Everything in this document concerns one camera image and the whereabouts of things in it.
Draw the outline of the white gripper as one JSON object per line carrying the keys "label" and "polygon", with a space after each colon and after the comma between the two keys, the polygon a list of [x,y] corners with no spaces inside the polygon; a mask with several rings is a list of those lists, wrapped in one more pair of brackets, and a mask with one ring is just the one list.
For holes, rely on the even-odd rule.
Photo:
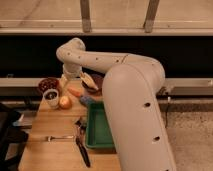
{"label": "white gripper", "polygon": [[82,71],[82,67],[75,64],[64,64],[63,65],[63,74],[61,75],[61,78],[59,79],[59,85],[61,88],[64,88],[67,84],[68,80],[77,78],[80,75],[80,72]]}

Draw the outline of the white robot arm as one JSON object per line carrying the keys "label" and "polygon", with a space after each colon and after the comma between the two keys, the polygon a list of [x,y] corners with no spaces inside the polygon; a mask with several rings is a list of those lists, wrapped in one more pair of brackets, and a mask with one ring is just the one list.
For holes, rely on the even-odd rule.
{"label": "white robot arm", "polygon": [[87,68],[105,75],[102,98],[121,171],[177,171],[156,99],[162,64],[131,53],[91,52],[79,38],[56,50],[67,77]]}

